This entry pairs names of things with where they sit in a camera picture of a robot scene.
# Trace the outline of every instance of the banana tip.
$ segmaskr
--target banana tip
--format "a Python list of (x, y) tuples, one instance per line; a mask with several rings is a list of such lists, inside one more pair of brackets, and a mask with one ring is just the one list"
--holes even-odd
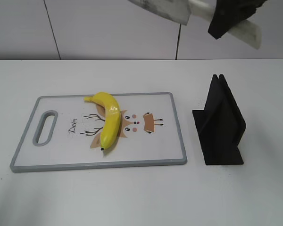
[(92, 97), (84, 97), (85, 102), (92, 102)]

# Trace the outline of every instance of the banana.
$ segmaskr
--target banana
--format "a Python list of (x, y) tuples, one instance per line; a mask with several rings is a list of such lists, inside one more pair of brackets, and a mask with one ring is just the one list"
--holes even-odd
[(94, 102), (105, 108), (105, 125), (100, 134), (101, 150), (113, 145), (121, 123), (121, 112), (117, 100), (108, 93), (97, 93), (92, 97), (84, 97), (85, 102)]

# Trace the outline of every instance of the table surface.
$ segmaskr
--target table surface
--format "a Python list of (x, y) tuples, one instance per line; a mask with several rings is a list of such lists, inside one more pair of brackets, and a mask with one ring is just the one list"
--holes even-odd
[[(204, 164), (192, 109), (224, 74), (247, 128), (244, 165)], [(39, 96), (172, 92), (188, 162), (14, 174)], [(283, 225), (283, 59), (0, 61), (0, 226)]]

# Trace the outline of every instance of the white cutting board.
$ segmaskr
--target white cutting board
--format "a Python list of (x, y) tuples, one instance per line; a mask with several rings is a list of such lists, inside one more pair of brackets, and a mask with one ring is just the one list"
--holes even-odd
[[(125, 111), (122, 134), (116, 145), (105, 151), (96, 145), (105, 117), (94, 103), (84, 102), (84, 96), (38, 98), (10, 165), (14, 172), (186, 163), (171, 93), (115, 94), (121, 111)], [(47, 111), (56, 112), (56, 123), (48, 143), (38, 145), (33, 139)], [(45, 127), (50, 129), (51, 124), (45, 123), (43, 141), (49, 134)]]

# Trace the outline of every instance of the black holder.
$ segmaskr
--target black holder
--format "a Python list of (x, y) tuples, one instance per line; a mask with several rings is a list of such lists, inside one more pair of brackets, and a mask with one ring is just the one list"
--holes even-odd
[(193, 116), (206, 165), (242, 165), (238, 144), (245, 121), (224, 76), (213, 75), (204, 110)]

